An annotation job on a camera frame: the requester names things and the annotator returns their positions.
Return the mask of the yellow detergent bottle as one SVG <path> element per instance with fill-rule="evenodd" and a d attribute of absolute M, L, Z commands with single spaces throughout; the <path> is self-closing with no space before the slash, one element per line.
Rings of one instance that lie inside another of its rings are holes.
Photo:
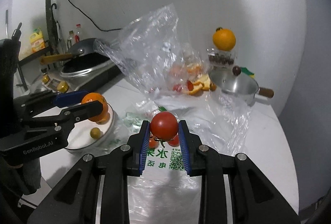
<path fill-rule="evenodd" d="M 42 30 L 40 28 L 34 29 L 29 38 L 32 53 L 38 52 L 46 48 Z"/>

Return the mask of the orange peel scraps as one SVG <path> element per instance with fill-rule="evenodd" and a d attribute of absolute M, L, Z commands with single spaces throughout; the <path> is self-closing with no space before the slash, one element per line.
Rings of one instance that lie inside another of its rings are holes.
<path fill-rule="evenodd" d="M 170 84 L 175 92 L 196 95 L 202 91 L 215 91 L 217 86 L 198 63 L 174 65 L 169 71 Z"/>

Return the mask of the white round plate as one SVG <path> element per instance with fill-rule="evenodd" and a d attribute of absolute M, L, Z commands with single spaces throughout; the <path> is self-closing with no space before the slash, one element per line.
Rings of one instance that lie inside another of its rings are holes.
<path fill-rule="evenodd" d="M 99 145 L 111 133 L 114 122 L 114 110 L 108 104 L 108 112 L 102 121 L 96 123 L 85 120 L 75 125 L 68 136 L 68 145 L 65 149 L 73 152 Z"/>

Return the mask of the clear plastic bag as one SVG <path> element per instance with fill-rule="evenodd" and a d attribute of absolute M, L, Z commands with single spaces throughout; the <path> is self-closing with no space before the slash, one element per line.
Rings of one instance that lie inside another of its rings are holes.
<path fill-rule="evenodd" d="M 187 82 L 206 73 L 206 64 L 189 43 L 180 42 L 177 27 L 177 12 L 169 4 L 132 21 L 112 41 L 95 40 L 94 50 L 144 94 L 187 92 Z"/>

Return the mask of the yellow green sponge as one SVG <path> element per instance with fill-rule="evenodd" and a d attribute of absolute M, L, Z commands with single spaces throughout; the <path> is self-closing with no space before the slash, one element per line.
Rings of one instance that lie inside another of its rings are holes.
<path fill-rule="evenodd" d="M 246 67 L 240 67 L 240 69 L 241 69 L 241 72 L 242 73 L 248 75 L 249 77 L 251 77 L 251 78 L 254 78 L 255 77 L 255 74 L 253 72 L 249 71 L 248 68 L 246 68 Z"/>

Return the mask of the small steel saucepan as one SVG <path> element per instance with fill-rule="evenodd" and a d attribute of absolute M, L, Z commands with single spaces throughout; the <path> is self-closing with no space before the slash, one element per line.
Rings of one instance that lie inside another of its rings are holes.
<path fill-rule="evenodd" d="M 274 91 L 269 88 L 260 87 L 257 81 L 245 73 L 234 75 L 230 69 L 213 69 L 209 73 L 213 82 L 221 92 L 243 100 L 248 106 L 255 102 L 256 95 L 271 99 Z"/>

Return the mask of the red tomato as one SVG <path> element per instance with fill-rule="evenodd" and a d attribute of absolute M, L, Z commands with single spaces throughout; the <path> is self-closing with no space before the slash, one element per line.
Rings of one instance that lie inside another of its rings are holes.
<path fill-rule="evenodd" d="M 157 148 L 159 146 L 159 142 L 157 140 L 155 140 L 155 138 L 153 136 L 150 137 L 149 139 L 149 148 Z"/>
<path fill-rule="evenodd" d="M 180 145 L 179 137 L 176 135 L 173 139 L 167 142 L 172 147 L 178 147 Z"/>
<path fill-rule="evenodd" d="M 160 140 L 172 140 L 178 132 L 177 119 L 168 111 L 160 112 L 150 122 L 150 131 Z"/>

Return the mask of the printed plastic bag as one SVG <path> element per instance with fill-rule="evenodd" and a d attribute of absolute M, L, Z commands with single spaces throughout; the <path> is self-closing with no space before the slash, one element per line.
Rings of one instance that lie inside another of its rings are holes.
<path fill-rule="evenodd" d="M 186 106 L 183 98 L 159 101 L 171 115 L 177 115 L 175 133 L 180 149 L 169 156 L 166 168 L 148 165 L 150 122 L 142 133 L 132 135 L 126 144 L 106 156 L 101 223 L 197 223 L 203 215 L 204 180 L 207 167 L 217 174 L 210 186 L 214 216 L 227 214 L 221 157 L 232 157 L 241 149 L 246 136 L 250 109 L 242 100 L 225 95 L 210 95 L 200 106 Z"/>

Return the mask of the mandarin orange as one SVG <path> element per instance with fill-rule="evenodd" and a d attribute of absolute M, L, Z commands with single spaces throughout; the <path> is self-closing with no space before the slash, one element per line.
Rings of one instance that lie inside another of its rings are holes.
<path fill-rule="evenodd" d="M 105 115 L 108 112 L 108 103 L 103 95 L 100 93 L 92 92 L 88 93 L 81 101 L 81 104 L 86 104 L 88 102 L 99 101 L 103 105 L 103 111 L 101 115 Z"/>
<path fill-rule="evenodd" d="M 104 108 L 103 111 L 99 115 L 89 117 L 89 120 L 92 122 L 97 122 L 100 119 L 102 119 L 106 113 L 108 113 L 108 107 Z"/>
<path fill-rule="evenodd" d="M 110 113 L 106 113 L 104 115 L 104 117 L 102 119 L 100 119 L 99 121 L 97 121 L 96 123 L 99 125 L 103 125 L 103 124 L 108 123 L 109 120 L 110 120 Z"/>

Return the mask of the steel induction cooker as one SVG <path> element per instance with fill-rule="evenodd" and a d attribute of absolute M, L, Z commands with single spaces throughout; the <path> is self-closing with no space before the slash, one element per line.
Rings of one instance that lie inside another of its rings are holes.
<path fill-rule="evenodd" d="M 121 71 L 116 64 L 108 59 L 102 64 L 73 73 L 48 71 L 37 80 L 39 82 L 37 88 L 58 92 L 60 82 L 66 82 L 68 85 L 67 92 L 77 90 L 92 92 L 116 78 L 120 73 Z"/>

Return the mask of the red cap sauce bottle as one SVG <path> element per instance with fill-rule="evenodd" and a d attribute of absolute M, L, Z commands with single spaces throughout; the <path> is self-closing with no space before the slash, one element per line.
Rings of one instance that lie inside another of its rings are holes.
<path fill-rule="evenodd" d="M 76 25 L 74 37 L 76 43 L 81 41 L 81 24 Z"/>

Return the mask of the black umbrella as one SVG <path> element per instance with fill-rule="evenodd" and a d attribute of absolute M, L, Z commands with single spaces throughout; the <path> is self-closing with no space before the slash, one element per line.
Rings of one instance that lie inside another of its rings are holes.
<path fill-rule="evenodd" d="M 51 32 L 54 37 L 55 47 L 58 50 L 59 38 L 58 38 L 57 22 L 55 21 L 54 13 L 53 13 L 54 9 L 57 9 L 56 3 L 51 4 L 50 12 L 51 12 Z"/>

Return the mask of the clear box of dates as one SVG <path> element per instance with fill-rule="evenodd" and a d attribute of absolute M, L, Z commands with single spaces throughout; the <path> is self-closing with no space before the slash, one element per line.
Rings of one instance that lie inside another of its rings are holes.
<path fill-rule="evenodd" d="M 209 63 L 215 67 L 228 68 L 233 67 L 237 59 L 237 52 L 218 50 L 217 48 L 208 48 L 207 55 Z"/>

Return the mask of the dark oil bottle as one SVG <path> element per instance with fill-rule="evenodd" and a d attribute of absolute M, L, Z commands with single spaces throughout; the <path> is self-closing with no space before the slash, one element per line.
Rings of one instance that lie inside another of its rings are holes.
<path fill-rule="evenodd" d="M 74 31 L 69 31 L 69 36 L 66 41 L 67 50 L 69 50 L 75 44 L 75 33 Z"/>

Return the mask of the large orange with leaf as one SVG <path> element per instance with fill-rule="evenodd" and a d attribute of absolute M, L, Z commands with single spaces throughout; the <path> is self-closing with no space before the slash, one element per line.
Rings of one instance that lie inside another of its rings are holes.
<path fill-rule="evenodd" d="M 213 44 L 218 50 L 231 51 L 236 45 L 235 34 L 226 28 L 217 28 L 212 37 Z"/>

